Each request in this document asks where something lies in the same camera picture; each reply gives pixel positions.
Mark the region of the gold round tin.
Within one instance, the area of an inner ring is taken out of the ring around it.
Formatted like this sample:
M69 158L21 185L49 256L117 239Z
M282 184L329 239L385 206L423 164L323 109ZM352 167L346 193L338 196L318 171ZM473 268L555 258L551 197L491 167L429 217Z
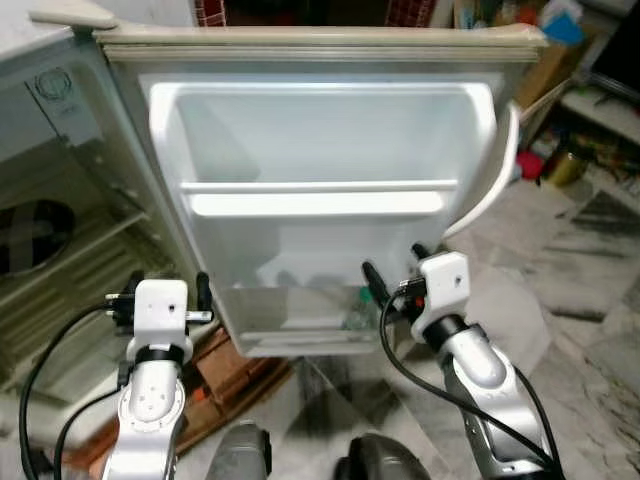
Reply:
M577 182L593 161L593 155L582 148L559 148L547 163L544 180L556 187L567 187Z

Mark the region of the blue paper pack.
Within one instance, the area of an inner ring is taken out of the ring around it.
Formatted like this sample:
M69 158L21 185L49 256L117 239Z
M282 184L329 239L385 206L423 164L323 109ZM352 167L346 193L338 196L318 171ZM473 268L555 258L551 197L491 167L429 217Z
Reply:
M582 5L576 0L547 0L539 13L541 32L556 44L580 45L585 40L580 20L584 14Z

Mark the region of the dark round dish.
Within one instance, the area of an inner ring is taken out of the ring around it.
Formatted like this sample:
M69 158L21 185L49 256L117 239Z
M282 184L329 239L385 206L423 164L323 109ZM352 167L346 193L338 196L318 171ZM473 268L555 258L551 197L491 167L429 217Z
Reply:
M68 246L76 211L50 198L0 207L0 278L40 268Z

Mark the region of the red small container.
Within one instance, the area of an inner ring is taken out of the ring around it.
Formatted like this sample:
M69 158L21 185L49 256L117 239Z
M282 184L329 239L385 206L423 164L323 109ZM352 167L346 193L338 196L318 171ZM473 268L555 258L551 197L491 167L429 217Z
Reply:
M515 161L522 179L531 180L531 182L535 183L541 182L545 165L547 165L547 160L543 156L535 154L535 152L522 150L517 152Z

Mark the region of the grey robot left leg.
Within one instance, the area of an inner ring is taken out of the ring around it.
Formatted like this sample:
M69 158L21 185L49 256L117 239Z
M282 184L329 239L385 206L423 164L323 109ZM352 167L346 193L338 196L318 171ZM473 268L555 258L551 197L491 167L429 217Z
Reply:
M253 422L234 425L221 439L205 480L268 480L273 470L269 431Z

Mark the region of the grey robot right leg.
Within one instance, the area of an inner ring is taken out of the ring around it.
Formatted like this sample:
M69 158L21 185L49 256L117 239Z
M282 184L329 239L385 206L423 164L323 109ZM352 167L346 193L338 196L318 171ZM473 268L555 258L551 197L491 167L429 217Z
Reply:
M398 440L376 433L356 436L335 463L332 480L431 480L419 458Z

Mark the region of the brown cardboard box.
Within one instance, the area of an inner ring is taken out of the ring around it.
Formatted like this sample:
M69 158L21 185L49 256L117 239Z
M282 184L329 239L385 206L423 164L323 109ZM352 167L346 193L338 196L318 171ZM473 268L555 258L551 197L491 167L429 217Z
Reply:
M566 81L579 69L579 63L588 51L590 36L576 44L562 44L550 41L541 51L538 63L527 70L526 76L518 83L515 101L521 108L529 108L545 93Z

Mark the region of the grey robot leg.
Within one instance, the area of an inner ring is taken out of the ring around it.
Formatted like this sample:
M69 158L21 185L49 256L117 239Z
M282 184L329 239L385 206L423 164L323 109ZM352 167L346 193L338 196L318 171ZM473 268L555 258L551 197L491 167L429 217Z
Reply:
M273 470L269 431L253 422L234 425L221 439L205 480L268 480Z
M356 436L335 463L332 480L431 480L419 458L398 440L376 433Z

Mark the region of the clear plastic bottle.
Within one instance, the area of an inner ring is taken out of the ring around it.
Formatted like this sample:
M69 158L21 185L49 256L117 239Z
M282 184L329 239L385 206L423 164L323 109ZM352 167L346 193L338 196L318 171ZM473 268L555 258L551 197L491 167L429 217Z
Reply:
M371 332L379 324L380 307L367 287L360 287L349 302L343 316L343 329L347 332Z

